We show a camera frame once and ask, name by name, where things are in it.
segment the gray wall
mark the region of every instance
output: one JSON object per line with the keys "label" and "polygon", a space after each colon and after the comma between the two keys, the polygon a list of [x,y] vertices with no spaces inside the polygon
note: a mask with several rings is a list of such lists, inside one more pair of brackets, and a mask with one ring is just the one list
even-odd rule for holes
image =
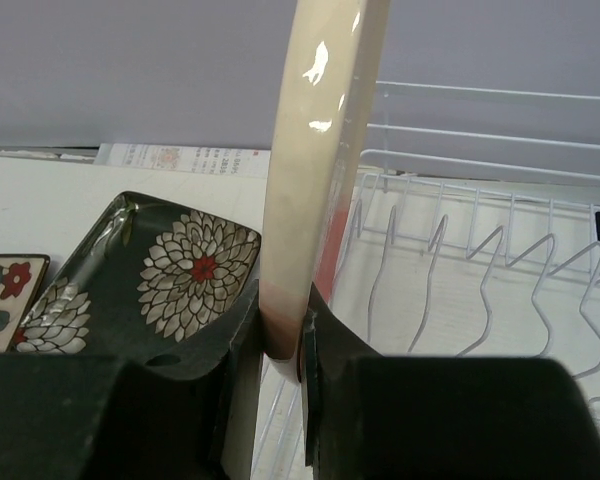
{"label": "gray wall", "polygon": [[[1,0],[0,144],[268,147],[295,3]],[[380,78],[600,95],[600,0],[394,0]],[[381,99],[376,104],[375,120]],[[600,105],[387,105],[403,125],[600,143]],[[600,156],[400,135],[394,148],[600,174]],[[370,145],[378,142],[374,135]]]}

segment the rectangular plate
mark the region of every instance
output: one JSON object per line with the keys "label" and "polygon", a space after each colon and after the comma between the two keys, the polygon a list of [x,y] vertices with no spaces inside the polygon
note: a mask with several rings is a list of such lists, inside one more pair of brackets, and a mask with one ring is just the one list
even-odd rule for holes
{"label": "rectangular plate", "polygon": [[259,249],[254,230],[122,193],[24,318],[15,349],[144,362],[228,310]]}
{"label": "rectangular plate", "polygon": [[48,266],[46,255],[0,255],[0,352],[7,350]]}

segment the dish rack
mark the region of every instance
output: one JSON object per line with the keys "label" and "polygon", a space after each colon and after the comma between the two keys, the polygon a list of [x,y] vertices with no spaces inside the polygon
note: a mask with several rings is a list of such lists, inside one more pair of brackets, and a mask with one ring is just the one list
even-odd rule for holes
{"label": "dish rack", "polygon": [[[331,308],[384,354],[555,358],[600,429],[600,207],[495,185],[362,175]],[[252,478],[312,478],[301,414],[265,360]]]}

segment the white flower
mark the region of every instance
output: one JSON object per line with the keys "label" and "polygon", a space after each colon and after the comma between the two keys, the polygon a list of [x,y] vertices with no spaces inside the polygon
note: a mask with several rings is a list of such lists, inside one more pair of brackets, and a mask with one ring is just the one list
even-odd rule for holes
{"label": "white flower", "polygon": [[78,353],[87,344],[84,325],[91,301],[78,285],[63,278],[51,285],[22,321],[14,337],[16,350],[37,353]]}
{"label": "white flower", "polygon": [[240,293],[260,248],[257,233],[191,211],[156,237],[138,286],[142,315],[176,341],[224,313]]}

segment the paper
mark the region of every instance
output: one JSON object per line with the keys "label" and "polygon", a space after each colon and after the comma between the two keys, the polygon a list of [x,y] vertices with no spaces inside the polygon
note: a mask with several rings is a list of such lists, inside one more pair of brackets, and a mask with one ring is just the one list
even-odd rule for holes
{"label": "paper", "polygon": [[268,150],[103,144],[96,165],[267,178]]}

